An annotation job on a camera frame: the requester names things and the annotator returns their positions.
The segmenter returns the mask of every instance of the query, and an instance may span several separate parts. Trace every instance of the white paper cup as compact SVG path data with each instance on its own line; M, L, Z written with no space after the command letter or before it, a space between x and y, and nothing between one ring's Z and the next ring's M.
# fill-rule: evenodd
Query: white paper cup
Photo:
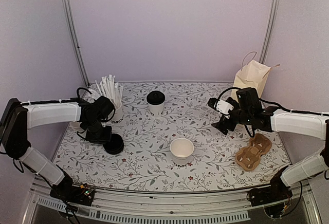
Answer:
M165 104L164 103L161 103L159 105L152 105L149 103L149 109L150 109L150 112L151 114L154 116L154 117L159 117L162 115L162 112L163 112L163 106Z
M149 104L150 112L154 117L162 115L165 99L165 95L158 90L154 90L148 94L147 102Z
M170 152L174 163L178 166L184 166L191 160L194 145L186 138L177 138L171 142Z
M118 109L115 110L115 114L113 116L113 119L111 119L111 123L113 124L119 124L122 122L123 120L123 111L122 111L122 106L121 105Z
M72 127L72 129L73 130L75 130L76 132L83 132L84 131L84 129L82 129L81 127L80 127L80 124L81 124L81 122L78 122L78 121L76 121L76 122L70 122L70 126Z

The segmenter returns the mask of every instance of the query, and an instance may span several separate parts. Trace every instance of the white paper bag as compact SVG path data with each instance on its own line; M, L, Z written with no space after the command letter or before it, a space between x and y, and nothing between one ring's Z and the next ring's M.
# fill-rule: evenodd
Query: white paper bag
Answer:
M254 56L248 62L247 65L243 66L244 60L251 53L254 53ZM255 60L253 60L253 58L255 58L256 54L257 54L257 52L253 51L253 52L248 53L244 57L244 59L242 61L241 69L235 75L233 86L239 87L239 88L253 87L257 90L258 97L260 98L263 93L263 90L264 90L264 87L265 87L265 84L266 84L266 81L268 78L268 73L274 67L277 67L280 64L273 66L273 67L263 65ZM237 101L237 97L236 97L235 93L236 93L236 90L232 90L231 97Z

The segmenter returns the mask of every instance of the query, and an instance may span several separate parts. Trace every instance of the table surface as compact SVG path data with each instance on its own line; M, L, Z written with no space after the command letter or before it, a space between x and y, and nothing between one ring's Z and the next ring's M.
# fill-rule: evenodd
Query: table surface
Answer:
M258 131L272 141L270 152L251 172L237 165L235 154L248 145L249 136L243 126L227 136L221 134L211 126L219 120L219 113L207 106L210 97L217 97L231 84L122 85L123 121L111 126L113 133L123 137L123 152L110 155L103 146L83 141L71 127L65 134L54 162L76 183L151 192L232 190L267 184L289 164L278 134ZM153 90L166 95L164 114L159 118L152 117L146 102ZM188 165L177 167L169 146L172 140L182 137L193 142L195 151Z

